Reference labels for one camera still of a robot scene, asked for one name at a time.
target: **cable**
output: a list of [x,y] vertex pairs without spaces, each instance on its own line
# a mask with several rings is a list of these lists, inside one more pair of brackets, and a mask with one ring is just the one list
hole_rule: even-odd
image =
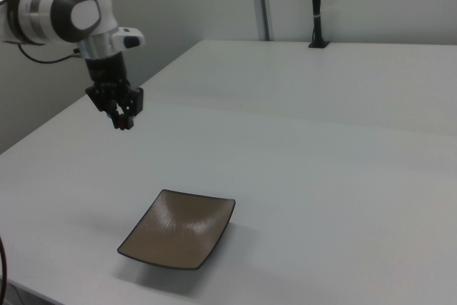
[[17,297],[19,298],[19,301],[21,302],[21,304],[22,304],[22,305],[26,305],[26,304],[24,303],[24,300],[22,300],[21,294],[20,294],[19,291],[17,290],[17,287],[15,287],[13,284],[9,284],[9,286],[16,292]]
[[25,56],[26,58],[28,58],[29,60],[32,60],[33,62],[36,62],[36,63],[38,63],[38,64],[57,64],[57,63],[59,63],[59,62],[62,62],[62,61],[71,59],[72,57],[76,57],[75,54],[72,54],[72,55],[68,55],[68,56],[62,57],[61,59],[58,59],[58,60],[53,60],[53,61],[41,61],[41,60],[37,60],[37,59],[31,57],[30,55],[28,55],[28,54],[24,51],[24,48],[22,48],[22,44],[18,44],[17,46],[19,47],[19,50],[21,51],[21,53],[24,54],[24,56]]
[[0,305],[3,304],[6,294],[6,253],[3,247],[3,242],[0,237],[0,257],[1,257],[1,290],[0,290]]

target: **table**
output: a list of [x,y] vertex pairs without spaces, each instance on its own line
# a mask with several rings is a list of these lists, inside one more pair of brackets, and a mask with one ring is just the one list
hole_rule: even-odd
[[[10,279],[63,304],[455,304],[457,48],[202,41],[130,132],[85,96],[0,156]],[[198,271],[116,249],[162,189],[234,198]]]

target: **square plate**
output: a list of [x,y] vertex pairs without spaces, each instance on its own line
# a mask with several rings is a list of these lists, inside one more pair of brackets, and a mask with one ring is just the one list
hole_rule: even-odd
[[164,189],[117,251],[173,269],[198,269],[222,237],[233,199]]

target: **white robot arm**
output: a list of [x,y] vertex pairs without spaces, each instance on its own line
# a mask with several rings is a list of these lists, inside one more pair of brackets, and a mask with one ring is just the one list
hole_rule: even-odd
[[0,41],[76,43],[94,81],[86,93],[115,128],[130,129],[143,109],[143,90],[130,87],[122,51],[143,46],[144,36],[138,29],[118,27],[111,0],[0,0]]

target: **white wall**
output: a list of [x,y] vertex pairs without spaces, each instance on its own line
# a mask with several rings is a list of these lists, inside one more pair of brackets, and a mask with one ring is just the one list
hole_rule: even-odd
[[[135,86],[152,77],[202,39],[258,39],[253,0],[113,0],[122,26],[137,27],[146,47],[124,54]],[[71,52],[26,47],[54,59]],[[84,61],[42,66],[15,46],[0,45],[0,153],[84,95],[91,84]],[[108,120],[101,115],[101,120]]]
[[[273,38],[309,41],[311,0],[269,0]],[[322,0],[326,39],[457,44],[457,0]]]

